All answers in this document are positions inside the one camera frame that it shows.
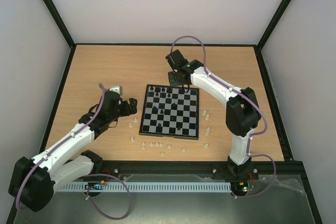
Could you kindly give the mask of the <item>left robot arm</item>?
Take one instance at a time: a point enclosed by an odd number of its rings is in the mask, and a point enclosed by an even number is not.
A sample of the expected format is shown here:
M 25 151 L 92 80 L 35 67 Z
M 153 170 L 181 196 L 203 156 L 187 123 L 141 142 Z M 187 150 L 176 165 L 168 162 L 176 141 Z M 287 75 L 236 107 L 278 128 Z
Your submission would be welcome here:
M 102 171 L 102 157 L 84 151 L 70 158 L 104 133 L 120 117 L 136 114 L 137 100 L 122 100 L 120 87 L 103 92 L 100 102 L 84 114 L 73 129 L 49 149 L 31 159 L 20 158 L 14 166 L 8 192 L 30 210 L 43 209 L 68 183 Z

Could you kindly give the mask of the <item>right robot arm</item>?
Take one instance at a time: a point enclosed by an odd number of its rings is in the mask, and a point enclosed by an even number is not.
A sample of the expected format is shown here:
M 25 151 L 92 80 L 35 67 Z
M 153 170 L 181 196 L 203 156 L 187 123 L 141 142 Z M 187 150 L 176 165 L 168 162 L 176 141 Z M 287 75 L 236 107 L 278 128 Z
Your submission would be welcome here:
M 232 133 L 232 146 L 227 166 L 230 174 L 239 178 L 251 162 L 250 142 L 261 119 L 253 89 L 241 89 L 211 73 L 204 63 L 188 61 L 179 50 L 165 57 L 172 71 L 168 73 L 171 86 L 194 85 L 216 98 L 226 108 L 225 122 Z

